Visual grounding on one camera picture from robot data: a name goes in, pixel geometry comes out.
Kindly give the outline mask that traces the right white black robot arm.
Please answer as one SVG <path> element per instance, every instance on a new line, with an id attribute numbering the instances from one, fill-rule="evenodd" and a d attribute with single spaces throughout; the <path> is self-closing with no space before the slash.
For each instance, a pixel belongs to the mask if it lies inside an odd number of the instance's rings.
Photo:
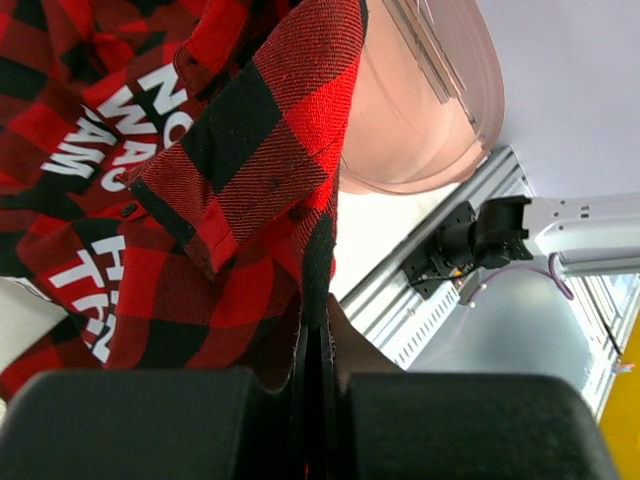
<path id="1" fill-rule="evenodd" d="M 440 228 L 436 245 L 455 267 L 496 269 L 545 256 L 569 276 L 635 274 L 639 195 L 495 198 L 473 220 Z"/>

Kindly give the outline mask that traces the red black plaid shirt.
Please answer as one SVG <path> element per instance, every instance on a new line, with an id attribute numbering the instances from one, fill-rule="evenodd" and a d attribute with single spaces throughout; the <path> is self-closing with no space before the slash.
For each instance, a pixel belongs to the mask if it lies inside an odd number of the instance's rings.
<path id="1" fill-rule="evenodd" d="M 64 309 L 1 371 L 225 368 L 328 317 L 362 1 L 5 1 L 1 276 Z"/>

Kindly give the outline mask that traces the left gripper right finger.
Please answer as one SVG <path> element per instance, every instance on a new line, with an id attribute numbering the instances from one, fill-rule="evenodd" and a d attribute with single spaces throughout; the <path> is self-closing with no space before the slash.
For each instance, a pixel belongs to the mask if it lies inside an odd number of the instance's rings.
<path id="1" fill-rule="evenodd" d="M 544 375 L 407 373 L 328 298 L 329 479 L 617 479 L 591 412 Z"/>

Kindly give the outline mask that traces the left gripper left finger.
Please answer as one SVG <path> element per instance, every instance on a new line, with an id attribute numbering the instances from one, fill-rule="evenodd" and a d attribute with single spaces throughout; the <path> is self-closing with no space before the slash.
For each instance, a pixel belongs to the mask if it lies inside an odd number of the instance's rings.
<path id="1" fill-rule="evenodd" d="M 41 374 L 1 428 L 5 479 L 297 479 L 295 376 L 307 332 L 279 326 L 227 370 Z"/>

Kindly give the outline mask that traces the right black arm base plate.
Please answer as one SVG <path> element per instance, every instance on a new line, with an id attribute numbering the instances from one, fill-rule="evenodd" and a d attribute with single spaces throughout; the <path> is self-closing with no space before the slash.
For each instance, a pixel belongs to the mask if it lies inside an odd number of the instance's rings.
<path id="1" fill-rule="evenodd" d="M 409 287 L 422 299 L 430 299 L 446 281 L 474 271 L 475 227 L 475 210 L 463 201 L 401 263 Z"/>

